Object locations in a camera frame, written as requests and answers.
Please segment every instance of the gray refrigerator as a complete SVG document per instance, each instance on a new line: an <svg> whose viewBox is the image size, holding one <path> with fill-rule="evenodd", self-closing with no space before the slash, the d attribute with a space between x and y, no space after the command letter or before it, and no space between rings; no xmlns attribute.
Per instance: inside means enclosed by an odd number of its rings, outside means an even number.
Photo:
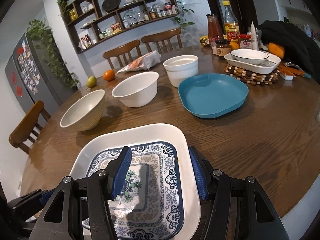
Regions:
<svg viewBox="0 0 320 240"><path fill-rule="evenodd" d="M78 89L68 87L51 73L44 62L46 51L37 49L36 44L26 33L23 34L8 61L5 74L25 113L36 101L41 100L46 111L53 115ZM42 116L38 122L43 126L46 124Z"/></svg>

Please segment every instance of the doorway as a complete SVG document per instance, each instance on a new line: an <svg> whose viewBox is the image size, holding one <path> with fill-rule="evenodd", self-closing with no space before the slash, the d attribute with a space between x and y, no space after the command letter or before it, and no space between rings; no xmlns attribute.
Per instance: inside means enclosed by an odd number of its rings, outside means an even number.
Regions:
<svg viewBox="0 0 320 240"><path fill-rule="evenodd" d="M240 33L246 34L251 27L251 21L254 26L258 26L256 8L253 0L229 0L232 11L238 19Z"/></svg>
<svg viewBox="0 0 320 240"><path fill-rule="evenodd" d="M225 34L223 14L221 11L219 0L208 0L208 3L209 3L211 13L217 17L221 30Z"/></svg>

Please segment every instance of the wall shelf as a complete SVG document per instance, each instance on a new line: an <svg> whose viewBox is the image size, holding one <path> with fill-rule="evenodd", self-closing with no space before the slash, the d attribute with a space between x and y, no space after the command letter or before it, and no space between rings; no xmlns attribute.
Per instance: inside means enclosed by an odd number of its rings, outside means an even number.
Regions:
<svg viewBox="0 0 320 240"><path fill-rule="evenodd" d="M87 2L89 2L89 3L91 3L93 5L93 8L90 9L89 11L85 12L85 13L82 12L82 8L81 8L81 5L80 5L84 1L87 1ZM145 24L148 24L148 23L152 23L152 22L156 22L156 21L159 21L159 20L162 20L162 19L172 18L172 17L176 16L176 15L168 15L168 16L165 16L165 17L160 17L160 18L152 19L152 20L149 20L149 21L146 21L146 22L142 22L140 24L137 24L135 26L129 27L127 29L124 28L123 20L121 18L120 13L122 13L124 11L127 11L127 10L130 10L130 9L133 9L135 7L138 7L138 6L143 6L147 11L149 19L151 19L150 13L147 10L147 4L151 3L151 2L155 2L155 1L156 0L143 0L143 1L139 1L139 2L134 2L134 3L128 4L126 6L123 6L123 7L119 8L119 9L116 9L114 11L111 11L106 15L102 15L102 10L100 8L98 0L74 0L73 2L71 2L70 4L67 5L67 9L68 10L74 9L76 11L77 15L79 15L79 17L77 19L71 21L69 19L69 15L65 15L63 19L64 19L64 21L66 23L66 26L67 26L68 32L70 34L70 38L71 38L71 40L73 42L75 50L78 53L85 52L85 51L93 48L94 46L96 46L96 45L98 45L98 44L100 44L100 43L102 43L102 42L104 42L104 41L106 41L108 39L111 39L114 36L117 36L117 35L119 35L121 33L127 32L129 30L132 30L134 28L137 28L139 26L142 26L142 25L145 25ZM170 2L177 6L175 0L170 0ZM93 22L89 23L87 26L82 27L81 29L82 30L92 29L93 34L94 34L94 38L92 37L92 40L95 39L95 40L97 40L97 42L95 44L93 44L91 47L87 48L87 49L80 50L80 48L78 47L79 42L80 42L80 38L79 38L79 35L77 33L75 25L78 24L79 22L81 22L82 20L86 19L88 16L90 16L92 14L95 14L96 20L94 20ZM98 24L103 22L104 20L110 18L110 17L116 17L116 21L120 23L122 31L120 31L120 32L118 32L118 33L116 33L116 34L114 34L112 36L100 39L99 38L99 31L98 31L98 29L99 29Z"/></svg>

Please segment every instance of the wooden chair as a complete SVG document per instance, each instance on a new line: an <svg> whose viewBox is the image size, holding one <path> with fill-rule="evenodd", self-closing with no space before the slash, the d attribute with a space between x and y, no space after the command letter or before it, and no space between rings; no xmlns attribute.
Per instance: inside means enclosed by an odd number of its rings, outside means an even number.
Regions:
<svg viewBox="0 0 320 240"><path fill-rule="evenodd" d="M30 136L30 133L38 137L39 134L34 130L34 127L42 130L42 126L38 124L38 117L40 114L47 122L51 118L48 112L44 109L44 103L42 101L37 101L19 123L17 128L10 134L9 142L13 147L20 148L29 154L30 149L24 142L26 140L30 140L32 143L36 141Z"/></svg>
<svg viewBox="0 0 320 240"><path fill-rule="evenodd" d="M112 62L110 60L111 57L117 57L118 61L119 61L119 64L120 64L120 67L124 67L124 65L122 64L120 55L123 56L125 65L128 65L129 63L133 62L133 59L132 59L130 51L133 50L134 48L137 49L138 57L142 56L139 45L140 45L140 41L139 40L134 40L134 41L131 41L131 42L127 43L127 44L124 44L124 45L122 45L122 46L120 46L118 48L115 48L115 49L112 49L112 50L109 50L109 51L103 53L103 57L108 60L108 62L109 62L109 64L110 64L112 69L114 69L114 66L113 66L113 64L112 64ZM127 58L125 56L125 53L128 54L130 62L128 62L128 60L127 60Z"/></svg>
<svg viewBox="0 0 320 240"><path fill-rule="evenodd" d="M161 43L162 43L164 52L168 52L164 41L167 40L168 44L169 44L169 49L173 50L172 44L170 42L170 39L173 36L177 36L179 48L180 49L183 48L182 47L182 43L181 43L181 39L180 39L180 33L181 33L180 29L173 29L173 30L162 32L162 33L156 33L156 34L153 34L153 35L144 36L144 37L141 38L141 41L146 44L148 52L152 51L151 48L150 48L149 42L155 42L156 45L157 45L159 53L162 54L162 50L160 48L159 41L161 41Z"/></svg>

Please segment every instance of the wooden table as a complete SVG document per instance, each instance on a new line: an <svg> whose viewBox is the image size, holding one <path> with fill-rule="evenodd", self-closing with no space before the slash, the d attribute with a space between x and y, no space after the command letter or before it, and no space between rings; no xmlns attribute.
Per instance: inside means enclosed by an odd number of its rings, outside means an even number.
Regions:
<svg viewBox="0 0 320 240"><path fill-rule="evenodd" d="M200 74L223 73L226 65L224 59L200 46L166 53L162 61L183 54L198 56ZM241 108L209 120L185 110L162 64L152 71L160 75L158 93L141 108L128 108L111 96L121 80L137 72L120 74L111 82L100 78L91 91L104 89L107 107L98 126L90 131L75 133L60 128L63 114L90 90L84 87L69 98L31 147L21 193L56 187L69 174L81 149L95 137L151 123L177 126L188 145L195 146L214 168L230 177L256 177L281 217L309 190L320 173L320 86L313 79L280 78L272 86L248 85L249 95ZM202 219L194 239L199 238L203 227L205 205L202 203ZM228 239L233 239L234 211L233 204Z"/></svg>

